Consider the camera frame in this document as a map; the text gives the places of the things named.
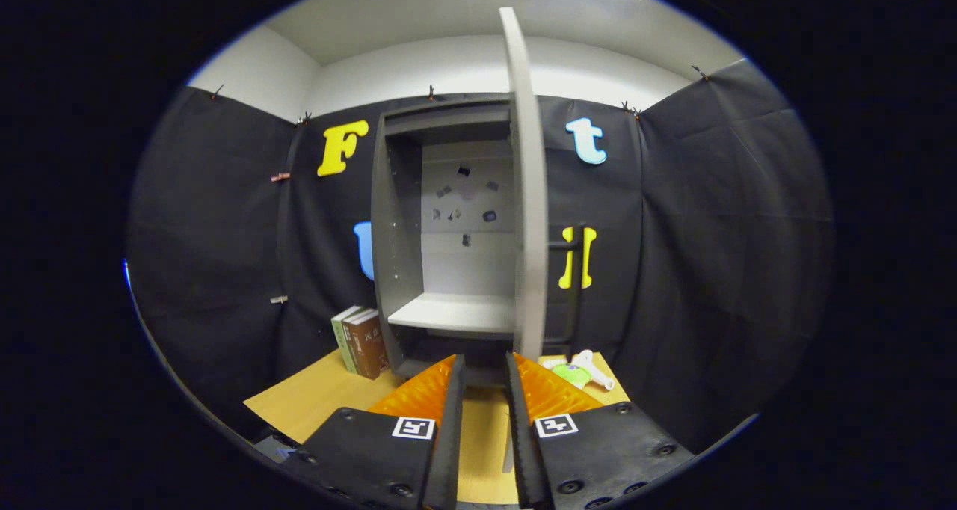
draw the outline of gray cabinet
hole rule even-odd
[[[511,9],[511,93],[383,114],[372,170],[376,295],[393,371],[464,354],[501,384],[506,351],[541,353],[547,193],[538,104]]]

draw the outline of white shelf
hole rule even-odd
[[[474,333],[512,334],[515,302],[499,295],[422,293],[389,316],[393,325]]]

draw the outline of blue letter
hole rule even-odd
[[[589,165],[601,165],[608,158],[608,153],[595,148],[595,138],[601,138],[601,129],[592,127],[591,119],[576,119],[565,125],[564,129],[575,135],[575,151],[579,159]]]
[[[359,263],[362,265],[362,272],[369,280],[375,280],[372,275],[372,223],[361,221],[355,224],[352,231],[359,238]]]

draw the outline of book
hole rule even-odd
[[[342,329],[354,353],[356,373],[366,378],[378,378],[389,369],[378,310],[369,309],[342,320]]]
[[[346,317],[354,316],[355,313],[362,312],[363,310],[365,309],[361,306],[350,306],[344,312],[337,313],[337,315],[332,317],[332,332],[336,335],[336,344],[339,346],[339,353],[342,353],[342,362],[350,374],[356,373],[355,357],[352,356],[349,345],[345,341],[345,331],[342,329],[342,320],[346,319]]]

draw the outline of yellow letter i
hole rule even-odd
[[[561,237],[564,237],[565,241],[571,243],[571,233],[573,231],[572,227],[567,227],[561,231]],[[591,276],[588,275],[588,255],[591,254],[591,242],[598,237],[598,234],[595,233],[595,230],[592,230],[590,227],[585,228],[585,248],[583,250],[584,257],[582,257],[582,289],[588,288],[591,285]],[[568,289],[571,287],[571,258],[572,251],[568,251],[567,257],[564,261],[564,276],[561,276],[558,280],[558,286],[562,289]]]

